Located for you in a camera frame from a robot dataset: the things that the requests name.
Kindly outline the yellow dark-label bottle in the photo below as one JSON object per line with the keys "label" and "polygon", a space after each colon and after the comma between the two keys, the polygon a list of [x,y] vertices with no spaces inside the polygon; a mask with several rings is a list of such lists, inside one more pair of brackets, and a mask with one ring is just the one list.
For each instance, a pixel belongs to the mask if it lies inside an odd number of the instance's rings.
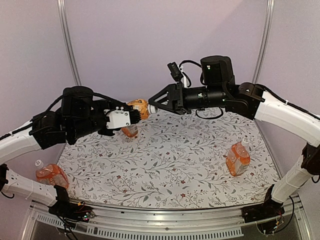
{"label": "yellow dark-label bottle", "polygon": [[154,105],[149,104],[145,99],[135,99],[129,101],[127,105],[132,106],[135,110],[138,110],[140,112],[142,120],[146,120],[150,115],[156,114],[158,112],[158,108]]}

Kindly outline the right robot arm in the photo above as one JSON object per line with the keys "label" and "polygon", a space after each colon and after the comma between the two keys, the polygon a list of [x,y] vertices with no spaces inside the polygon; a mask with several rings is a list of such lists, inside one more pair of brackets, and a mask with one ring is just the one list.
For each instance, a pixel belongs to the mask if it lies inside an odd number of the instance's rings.
{"label": "right robot arm", "polygon": [[264,85],[236,84],[232,61],[227,56],[207,56],[200,60],[200,87],[185,87],[180,67],[175,62],[167,66],[174,83],[152,96],[148,101],[151,105],[177,115],[190,114],[192,110],[223,108],[250,120],[275,125],[306,141],[297,163],[268,188],[263,203],[241,210],[246,223],[282,214],[286,199],[320,174],[319,116],[282,99]]}

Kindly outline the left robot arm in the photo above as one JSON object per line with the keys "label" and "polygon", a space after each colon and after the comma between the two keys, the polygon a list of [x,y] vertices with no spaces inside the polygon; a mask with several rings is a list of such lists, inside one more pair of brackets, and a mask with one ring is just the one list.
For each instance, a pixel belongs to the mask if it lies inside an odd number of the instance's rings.
{"label": "left robot arm", "polygon": [[44,112],[0,138],[0,191],[25,196],[70,217],[76,205],[64,187],[23,177],[9,169],[7,162],[58,144],[74,145],[92,133],[113,136],[114,131],[132,123],[132,110],[85,86],[65,88]]}

